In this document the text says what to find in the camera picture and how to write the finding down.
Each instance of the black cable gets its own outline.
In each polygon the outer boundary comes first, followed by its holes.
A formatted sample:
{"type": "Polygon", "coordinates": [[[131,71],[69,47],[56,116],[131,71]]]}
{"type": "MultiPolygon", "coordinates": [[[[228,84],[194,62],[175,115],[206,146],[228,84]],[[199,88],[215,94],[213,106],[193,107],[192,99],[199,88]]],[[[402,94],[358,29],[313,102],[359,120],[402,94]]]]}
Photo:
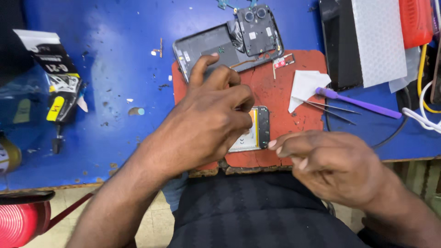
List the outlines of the black cable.
{"type": "MultiPolygon", "coordinates": [[[[407,87],[404,87],[404,89],[402,89],[402,90],[404,90],[406,97],[407,97],[407,105],[408,105],[407,108],[412,109],[411,96],[409,94],[409,90],[407,89],[407,87]]],[[[397,128],[397,130],[392,135],[390,135],[388,138],[386,138],[385,140],[381,141],[380,143],[376,144],[375,146],[372,146],[372,149],[377,149],[377,148],[383,146],[384,144],[386,144],[387,142],[391,141],[393,138],[395,138],[395,136],[397,136],[397,134],[399,134],[401,132],[401,130],[403,130],[404,126],[407,123],[408,118],[409,117],[407,115],[404,115],[403,122],[401,122],[401,125],[397,128]]],[[[328,112],[325,112],[325,119],[326,119],[326,128],[328,129],[328,132],[330,132],[331,131],[331,124],[329,122],[328,112]]]]}

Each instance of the fingernail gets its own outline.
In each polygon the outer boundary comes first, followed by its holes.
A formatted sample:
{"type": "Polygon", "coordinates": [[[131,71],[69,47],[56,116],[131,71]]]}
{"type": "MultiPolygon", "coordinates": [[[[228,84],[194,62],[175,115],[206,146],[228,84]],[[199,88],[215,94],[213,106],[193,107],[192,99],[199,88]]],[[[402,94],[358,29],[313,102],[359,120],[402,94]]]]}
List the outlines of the fingernail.
{"type": "Polygon", "coordinates": [[[276,143],[277,143],[277,140],[271,140],[270,142],[268,142],[268,148],[273,147],[276,143]]]}
{"type": "Polygon", "coordinates": [[[300,164],[299,164],[299,170],[304,170],[306,166],[308,165],[308,158],[305,158],[300,164]]]}

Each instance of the person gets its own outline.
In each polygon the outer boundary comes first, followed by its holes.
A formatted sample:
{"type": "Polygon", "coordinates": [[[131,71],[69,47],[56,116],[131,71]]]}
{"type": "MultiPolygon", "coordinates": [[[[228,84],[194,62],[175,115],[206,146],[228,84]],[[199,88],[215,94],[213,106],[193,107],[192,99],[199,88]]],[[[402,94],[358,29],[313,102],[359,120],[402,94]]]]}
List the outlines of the person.
{"type": "MultiPolygon", "coordinates": [[[[84,209],[67,244],[127,247],[170,179],[222,159],[252,126],[254,98],[239,74],[202,56],[184,99],[84,209]]],[[[441,247],[441,222],[361,139],[342,132],[289,133],[269,143],[291,173],[187,181],[169,247],[441,247]],[[358,235],[320,199],[361,209],[358,235]]]]}

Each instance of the red container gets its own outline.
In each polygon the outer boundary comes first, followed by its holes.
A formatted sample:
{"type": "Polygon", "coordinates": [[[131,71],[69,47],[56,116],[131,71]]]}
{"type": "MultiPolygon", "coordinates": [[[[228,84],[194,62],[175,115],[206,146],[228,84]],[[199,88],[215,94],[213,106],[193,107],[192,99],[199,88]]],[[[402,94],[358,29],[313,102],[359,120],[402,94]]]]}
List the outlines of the red container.
{"type": "Polygon", "coordinates": [[[400,0],[404,48],[427,44],[434,35],[430,0],[400,0]]]}

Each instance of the blue workbench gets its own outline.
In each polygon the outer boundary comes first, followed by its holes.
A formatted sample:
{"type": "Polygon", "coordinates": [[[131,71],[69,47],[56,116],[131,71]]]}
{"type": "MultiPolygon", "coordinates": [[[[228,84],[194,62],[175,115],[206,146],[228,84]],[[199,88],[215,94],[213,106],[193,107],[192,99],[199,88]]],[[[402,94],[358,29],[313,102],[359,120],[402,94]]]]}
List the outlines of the blue workbench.
{"type": "MultiPolygon", "coordinates": [[[[248,1],[231,1],[245,7],[248,1]]],[[[286,49],[324,51],[316,0],[267,0],[274,12],[286,49]]],[[[76,122],[63,131],[61,153],[53,155],[52,123],[7,130],[7,137],[23,151],[22,165],[0,177],[0,190],[42,187],[73,187],[106,180],[173,108],[171,64],[172,43],[187,35],[233,19],[233,10],[221,10],[215,0],[64,0],[24,1],[30,30],[56,32],[85,82],[89,112],[78,110],[76,122]],[[151,55],[163,38],[163,57],[151,55]],[[170,87],[159,85],[170,84],[170,87]],[[129,116],[133,107],[145,115],[129,116]]],[[[397,109],[395,95],[387,84],[349,90],[350,95],[391,109],[397,109]]],[[[335,131],[358,135],[368,144],[389,136],[400,121],[379,116],[354,106],[362,116],[349,115],[358,123],[348,125],[331,117],[335,131]]],[[[389,144],[378,149],[381,159],[433,157],[440,152],[441,139],[409,121],[389,144]]]]}

